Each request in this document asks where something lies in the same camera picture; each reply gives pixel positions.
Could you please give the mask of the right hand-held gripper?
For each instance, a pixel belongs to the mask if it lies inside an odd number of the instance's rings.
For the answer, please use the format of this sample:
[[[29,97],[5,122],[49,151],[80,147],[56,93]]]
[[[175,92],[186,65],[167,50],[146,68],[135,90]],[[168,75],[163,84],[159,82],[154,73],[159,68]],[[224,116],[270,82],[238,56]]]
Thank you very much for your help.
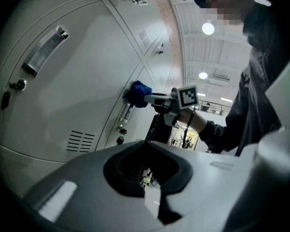
[[[153,93],[144,96],[143,100],[163,116],[167,126],[176,126],[181,110],[198,105],[197,86],[174,87],[169,95]]]

